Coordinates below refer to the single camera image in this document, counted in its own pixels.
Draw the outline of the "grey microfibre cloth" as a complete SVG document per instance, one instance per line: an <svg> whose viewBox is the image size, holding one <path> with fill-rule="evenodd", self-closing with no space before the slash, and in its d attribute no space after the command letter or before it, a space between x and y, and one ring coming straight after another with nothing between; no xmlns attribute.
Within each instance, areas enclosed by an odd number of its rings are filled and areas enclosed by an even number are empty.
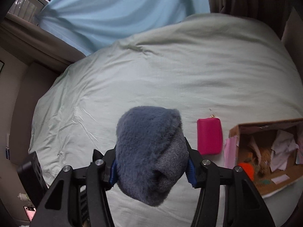
<svg viewBox="0 0 303 227"><path fill-rule="evenodd" d="M278 130L277 136L271 147L271 172L276 170L284 171L287 167L289 156L298 148L299 146L295 142L293 134L283 130Z"/></svg>

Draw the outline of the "orange green plush toy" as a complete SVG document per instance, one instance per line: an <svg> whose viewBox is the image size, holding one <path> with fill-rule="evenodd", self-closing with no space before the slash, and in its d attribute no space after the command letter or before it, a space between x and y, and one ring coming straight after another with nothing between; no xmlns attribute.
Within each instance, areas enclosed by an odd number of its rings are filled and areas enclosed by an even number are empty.
<svg viewBox="0 0 303 227"><path fill-rule="evenodd" d="M251 181L254 181L255 169L251 163L241 162L238 166L242 167L242 169L246 172Z"/></svg>

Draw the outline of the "brown right curtain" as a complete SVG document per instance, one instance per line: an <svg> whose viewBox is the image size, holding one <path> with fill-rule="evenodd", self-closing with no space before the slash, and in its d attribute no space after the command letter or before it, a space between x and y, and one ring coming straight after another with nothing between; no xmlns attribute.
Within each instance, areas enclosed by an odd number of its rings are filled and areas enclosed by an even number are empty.
<svg viewBox="0 0 303 227"><path fill-rule="evenodd" d="M255 19L279 38L284 31L302 36L302 0L209 0L211 13Z"/></svg>

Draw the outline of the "brown left curtain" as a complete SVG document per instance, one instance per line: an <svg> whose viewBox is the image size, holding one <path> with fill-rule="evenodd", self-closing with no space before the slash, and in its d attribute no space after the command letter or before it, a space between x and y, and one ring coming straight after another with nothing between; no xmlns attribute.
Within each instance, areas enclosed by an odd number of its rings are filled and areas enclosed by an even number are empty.
<svg viewBox="0 0 303 227"><path fill-rule="evenodd" d="M27 65L36 62L58 72L85 58L63 40L11 13L1 22L1 47Z"/></svg>

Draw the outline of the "pale green bed sheet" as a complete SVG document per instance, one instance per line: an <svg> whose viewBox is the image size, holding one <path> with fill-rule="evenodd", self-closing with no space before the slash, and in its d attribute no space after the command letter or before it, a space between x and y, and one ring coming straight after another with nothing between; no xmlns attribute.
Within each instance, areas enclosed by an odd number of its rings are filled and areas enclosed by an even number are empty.
<svg viewBox="0 0 303 227"><path fill-rule="evenodd" d="M238 124L301 118L302 82L276 33L254 19L192 15L118 40L71 64L37 102L29 152L45 182L113 148L119 118L137 106L179 110L196 147L200 118L218 117L224 138Z"/></svg>

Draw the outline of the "brown plush toy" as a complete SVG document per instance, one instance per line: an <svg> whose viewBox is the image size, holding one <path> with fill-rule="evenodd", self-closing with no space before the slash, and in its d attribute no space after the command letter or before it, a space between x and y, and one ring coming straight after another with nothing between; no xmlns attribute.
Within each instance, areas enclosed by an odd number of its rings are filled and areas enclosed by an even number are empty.
<svg viewBox="0 0 303 227"><path fill-rule="evenodd" d="M259 177L264 177L270 174L270 163L271 163L271 149L266 147L259 147L253 136L250 137L248 147L253 153L253 161L256 165L256 174Z"/></svg>

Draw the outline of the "light blue hanging sheet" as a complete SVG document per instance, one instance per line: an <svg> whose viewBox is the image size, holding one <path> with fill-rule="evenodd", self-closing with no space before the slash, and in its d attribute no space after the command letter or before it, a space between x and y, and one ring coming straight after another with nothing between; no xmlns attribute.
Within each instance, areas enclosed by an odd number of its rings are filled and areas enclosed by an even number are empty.
<svg viewBox="0 0 303 227"><path fill-rule="evenodd" d="M39 26L90 55L116 40L208 13L208 0L51 0Z"/></svg>

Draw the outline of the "patterned cardboard box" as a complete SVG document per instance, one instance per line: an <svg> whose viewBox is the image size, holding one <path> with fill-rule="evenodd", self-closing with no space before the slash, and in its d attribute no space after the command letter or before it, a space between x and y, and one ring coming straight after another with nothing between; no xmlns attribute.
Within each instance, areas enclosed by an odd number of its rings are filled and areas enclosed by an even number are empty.
<svg viewBox="0 0 303 227"><path fill-rule="evenodd" d="M224 167L243 167L269 197L302 179L302 119L238 124L223 150Z"/></svg>

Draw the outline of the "brown curtain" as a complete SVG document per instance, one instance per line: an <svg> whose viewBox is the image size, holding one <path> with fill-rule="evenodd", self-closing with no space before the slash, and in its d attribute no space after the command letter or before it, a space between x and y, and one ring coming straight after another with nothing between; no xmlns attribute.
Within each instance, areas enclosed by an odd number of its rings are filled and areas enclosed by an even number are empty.
<svg viewBox="0 0 303 227"><path fill-rule="evenodd" d="M11 13L1 22L1 47L27 65L36 62L58 72L85 58L63 40Z"/></svg>
<svg viewBox="0 0 303 227"><path fill-rule="evenodd" d="M302 0L209 0L211 13L255 19L279 38L284 31L302 36Z"/></svg>

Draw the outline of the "beige headboard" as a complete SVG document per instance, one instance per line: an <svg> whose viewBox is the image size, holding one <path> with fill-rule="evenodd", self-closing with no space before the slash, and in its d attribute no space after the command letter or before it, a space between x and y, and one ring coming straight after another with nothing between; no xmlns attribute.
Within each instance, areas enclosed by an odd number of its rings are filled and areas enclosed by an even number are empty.
<svg viewBox="0 0 303 227"><path fill-rule="evenodd" d="M16 98L9 137L10 161L20 165L28 155L32 118L38 100L61 72L33 63L29 66Z"/></svg>

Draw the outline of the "grey fuzzy sock ball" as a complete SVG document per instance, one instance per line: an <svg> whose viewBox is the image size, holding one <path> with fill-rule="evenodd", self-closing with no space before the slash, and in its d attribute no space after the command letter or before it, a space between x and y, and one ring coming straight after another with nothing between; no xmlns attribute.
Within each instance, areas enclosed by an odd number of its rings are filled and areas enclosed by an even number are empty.
<svg viewBox="0 0 303 227"><path fill-rule="evenodd" d="M188 164L180 112L154 106L131 108L119 119L116 136L120 190L146 205L159 206Z"/></svg>

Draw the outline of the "pink zip pouch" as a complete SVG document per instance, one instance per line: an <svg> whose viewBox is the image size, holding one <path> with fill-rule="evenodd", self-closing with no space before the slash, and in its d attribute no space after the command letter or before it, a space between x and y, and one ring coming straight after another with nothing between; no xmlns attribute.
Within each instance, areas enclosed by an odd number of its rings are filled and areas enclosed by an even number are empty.
<svg viewBox="0 0 303 227"><path fill-rule="evenodd" d="M218 155L223 145L220 119L210 117L197 120L197 150L201 155Z"/></svg>

